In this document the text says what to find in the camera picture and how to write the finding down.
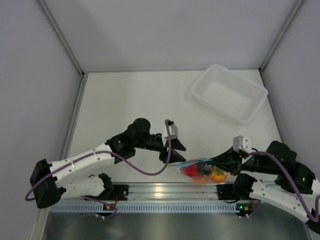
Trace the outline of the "yellow fake bell pepper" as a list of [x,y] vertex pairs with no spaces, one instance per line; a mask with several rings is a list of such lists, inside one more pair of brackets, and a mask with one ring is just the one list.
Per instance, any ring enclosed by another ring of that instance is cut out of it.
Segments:
[[212,173],[209,175],[209,179],[217,184],[222,184],[226,181],[228,173],[218,167],[214,167]]

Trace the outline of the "black fake food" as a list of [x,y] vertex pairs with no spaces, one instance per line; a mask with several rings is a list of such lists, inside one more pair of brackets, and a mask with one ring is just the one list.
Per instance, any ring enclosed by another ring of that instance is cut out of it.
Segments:
[[198,172],[205,176],[210,176],[215,170],[215,167],[212,164],[206,162],[197,163],[196,167]]

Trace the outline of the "red fake pepper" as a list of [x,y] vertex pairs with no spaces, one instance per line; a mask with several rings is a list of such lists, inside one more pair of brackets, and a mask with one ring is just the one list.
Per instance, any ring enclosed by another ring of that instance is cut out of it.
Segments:
[[181,172],[190,178],[199,177],[200,173],[196,164],[188,165],[180,168]]

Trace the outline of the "clear zip top bag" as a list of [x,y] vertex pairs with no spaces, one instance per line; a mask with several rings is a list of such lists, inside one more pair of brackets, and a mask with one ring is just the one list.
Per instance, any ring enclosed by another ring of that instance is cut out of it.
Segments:
[[214,166],[208,158],[171,163],[168,168],[179,173],[185,181],[196,185],[223,184],[228,178],[228,173]]

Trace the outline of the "orange fake fruit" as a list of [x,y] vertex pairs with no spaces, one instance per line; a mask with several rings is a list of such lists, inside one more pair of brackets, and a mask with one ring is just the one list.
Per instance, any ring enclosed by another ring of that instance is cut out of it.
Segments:
[[192,177],[191,181],[197,185],[205,185],[209,182],[209,179],[206,176]]

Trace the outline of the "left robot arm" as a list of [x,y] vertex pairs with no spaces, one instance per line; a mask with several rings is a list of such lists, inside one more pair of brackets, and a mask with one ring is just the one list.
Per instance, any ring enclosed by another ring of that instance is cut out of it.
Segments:
[[[25,200],[34,201],[38,209],[45,209],[60,200],[81,197],[87,200],[107,200],[114,192],[111,178],[103,168],[125,162],[146,176],[161,174],[171,163],[183,163],[186,159],[180,151],[186,151],[178,139],[178,127],[165,120],[164,132],[151,134],[151,124],[145,118],[137,118],[127,129],[108,139],[92,150],[67,159],[48,162],[42,159],[35,164],[30,176],[31,189]],[[157,172],[145,172],[128,160],[136,150],[159,153],[164,166]]]

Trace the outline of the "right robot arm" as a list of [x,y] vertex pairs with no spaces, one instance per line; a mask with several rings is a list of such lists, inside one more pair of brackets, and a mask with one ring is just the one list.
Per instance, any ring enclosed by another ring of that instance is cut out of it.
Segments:
[[318,234],[320,181],[296,158],[297,153],[279,141],[272,141],[265,151],[259,151],[234,140],[229,150],[210,158],[209,163],[236,177],[232,188],[239,199],[266,202]]

